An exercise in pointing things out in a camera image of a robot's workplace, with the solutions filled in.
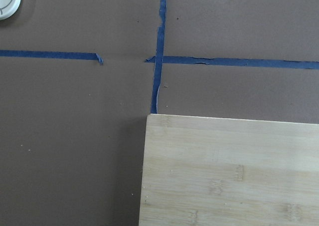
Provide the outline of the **cream bear serving tray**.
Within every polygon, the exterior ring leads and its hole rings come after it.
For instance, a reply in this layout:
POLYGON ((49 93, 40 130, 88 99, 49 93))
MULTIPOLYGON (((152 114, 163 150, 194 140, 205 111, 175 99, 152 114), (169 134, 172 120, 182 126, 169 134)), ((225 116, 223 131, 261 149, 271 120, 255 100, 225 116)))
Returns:
POLYGON ((0 19, 11 17, 19 8, 21 0, 0 0, 0 19))

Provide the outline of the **wooden cutting board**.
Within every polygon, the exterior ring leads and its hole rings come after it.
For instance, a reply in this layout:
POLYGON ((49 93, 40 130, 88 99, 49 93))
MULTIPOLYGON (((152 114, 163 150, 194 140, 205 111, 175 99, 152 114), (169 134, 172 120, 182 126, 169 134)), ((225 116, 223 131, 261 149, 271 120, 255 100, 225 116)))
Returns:
POLYGON ((139 225, 318 223, 318 124, 147 117, 139 225))

